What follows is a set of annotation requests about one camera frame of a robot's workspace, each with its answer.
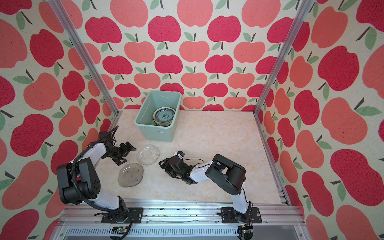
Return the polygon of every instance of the black bracket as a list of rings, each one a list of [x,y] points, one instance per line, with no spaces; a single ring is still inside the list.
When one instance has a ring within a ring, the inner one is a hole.
[[[132,223],[141,223],[143,208],[142,207],[127,207],[127,211],[132,216]],[[129,224],[129,219],[121,222],[120,224]],[[113,215],[111,214],[103,214],[103,218],[101,219],[101,223],[114,223],[116,224],[116,220],[113,219]]]
[[[236,212],[234,211],[233,207],[222,207],[220,212],[221,221],[223,223],[242,223],[236,219]],[[260,215],[259,208],[253,207],[251,210],[251,215],[252,223],[262,223],[262,217]]]

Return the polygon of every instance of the stack of plates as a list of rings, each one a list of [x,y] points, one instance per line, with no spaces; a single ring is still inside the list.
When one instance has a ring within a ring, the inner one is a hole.
[[[175,110],[169,107],[162,107],[153,113],[153,121],[156,125],[167,127],[172,123]]]

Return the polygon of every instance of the apple stem print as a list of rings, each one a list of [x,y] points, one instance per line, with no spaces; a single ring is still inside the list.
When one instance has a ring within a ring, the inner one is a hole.
[[[97,9],[96,9],[95,5],[93,4],[92,0],[83,0],[83,3],[81,4],[81,9],[83,11],[86,11],[86,10],[88,10],[90,8],[91,4],[92,4],[93,9],[95,9],[97,11]]]
[[[16,14],[16,22],[20,30],[23,30],[25,28],[25,20],[27,20],[27,22],[32,24],[31,21],[23,13],[23,11],[20,11]]]

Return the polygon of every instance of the black cable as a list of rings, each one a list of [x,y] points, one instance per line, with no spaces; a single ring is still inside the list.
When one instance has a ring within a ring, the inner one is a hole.
[[[87,146],[87,148],[86,148],[82,153],[88,151],[88,150],[91,149],[92,147],[93,147],[93,144]],[[93,208],[95,208],[95,209],[97,209],[97,210],[103,211],[103,212],[112,212],[112,213],[116,213],[116,214],[127,215],[127,217],[130,219],[130,221],[129,221],[129,226],[128,226],[127,232],[125,232],[124,235],[121,236],[121,237],[119,238],[119,240],[122,240],[123,238],[125,238],[125,237],[127,236],[127,234],[129,233],[129,231],[131,230],[132,223],[133,223],[132,216],[131,216],[131,214],[129,214],[128,212],[124,212],[124,211],[121,211],[121,210],[113,210],[113,209],[108,209],[108,208],[104,208],[104,209],[103,209],[103,208],[101,208],[101,207],[95,205],[94,202],[89,201],[89,200],[83,195],[83,193],[81,192],[81,190],[80,190],[80,188],[79,188],[79,186],[78,186],[78,184],[77,184],[78,182],[77,182],[77,174],[76,174],[76,166],[77,166],[77,164],[78,164],[78,160],[79,160],[81,157],[83,157],[83,155],[78,155],[78,156],[73,160],[73,162],[72,162],[72,166],[71,166],[71,176],[72,176],[73,187],[75,188],[75,191],[76,191],[77,195],[79,196],[79,198],[80,198],[83,202],[85,202],[86,204],[88,204],[89,206],[91,206],[91,207],[93,207]]]

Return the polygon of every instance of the metal extrusion bar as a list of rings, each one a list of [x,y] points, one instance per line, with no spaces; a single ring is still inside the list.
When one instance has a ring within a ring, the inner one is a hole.
[[[51,5],[53,11],[55,12],[57,18],[59,19],[61,25],[66,30],[71,42],[73,43],[73,46],[75,47],[81,60],[87,67],[91,77],[95,81],[97,88],[100,90],[101,95],[104,97],[105,102],[111,109],[113,115],[116,117],[117,114],[119,113],[117,105],[113,100],[111,94],[109,93],[109,90],[103,78],[101,77],[96,66],[94,65],[93,60],[90,54],[88,53],[85,45],[82,43],[79,35],[77,34],[77,31],[73,26],[72,21],[69,18],[67,12],[65,11],[63,4],[60,2],[60,0],[48,0],[48,2]]]
[[[303,3],[300,5],[295,19],[293,20],[291,28],[288,32],[288,35],[285,38],[283,47],[281,48],[281,51],[279,52],[279,55],[276,59],[275,65],[273,66],[272,71],[269,74],[267,82],[264,86],[264,89],[259,97],[259,100],[257,101],[255,111],[253,112],[254,115],[257,115],[260,111],[262,104],[264,103],[265,98],[268,95],[269,90],[271,89],[273,81],[276,79],[276,76],[279,73],[281,66],[283,65],[284,59],[287,56],[289,50],[291,49],[293,41],[295,40],[296,35],[298,34],[301,25],[304,22],[304,18],[308,14],[308,11],[313,3],[314,0],[303,0]]]

